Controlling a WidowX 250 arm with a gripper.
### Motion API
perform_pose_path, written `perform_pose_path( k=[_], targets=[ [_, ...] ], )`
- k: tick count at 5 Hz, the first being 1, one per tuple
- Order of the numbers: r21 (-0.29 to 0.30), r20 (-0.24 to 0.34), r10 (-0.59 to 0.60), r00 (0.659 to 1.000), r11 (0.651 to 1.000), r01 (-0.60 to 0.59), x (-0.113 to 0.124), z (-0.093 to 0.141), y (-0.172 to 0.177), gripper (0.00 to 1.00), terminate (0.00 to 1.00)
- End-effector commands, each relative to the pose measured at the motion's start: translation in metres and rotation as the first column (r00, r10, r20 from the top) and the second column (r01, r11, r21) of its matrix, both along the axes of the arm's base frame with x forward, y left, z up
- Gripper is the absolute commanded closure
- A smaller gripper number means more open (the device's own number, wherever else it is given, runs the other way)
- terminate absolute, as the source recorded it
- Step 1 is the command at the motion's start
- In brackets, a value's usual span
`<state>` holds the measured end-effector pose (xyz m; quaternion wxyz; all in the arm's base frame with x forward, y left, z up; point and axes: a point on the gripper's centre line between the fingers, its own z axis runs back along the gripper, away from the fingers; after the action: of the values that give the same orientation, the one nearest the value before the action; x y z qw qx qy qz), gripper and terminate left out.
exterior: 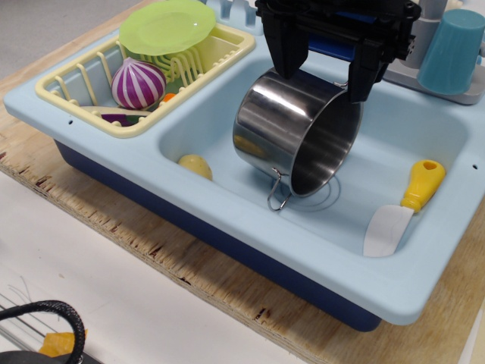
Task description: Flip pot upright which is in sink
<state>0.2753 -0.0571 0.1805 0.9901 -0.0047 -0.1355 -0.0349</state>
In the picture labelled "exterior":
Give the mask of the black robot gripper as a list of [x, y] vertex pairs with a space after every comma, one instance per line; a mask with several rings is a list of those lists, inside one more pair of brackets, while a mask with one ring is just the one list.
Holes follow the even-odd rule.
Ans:
[[413, 1], [257, 1], [276, 72], [290, 79], [308, 57], [308, 39], [319, 36], [353, 47], [347, 94], [365, 102], [390, 63], [408, 54], [421, 7]]

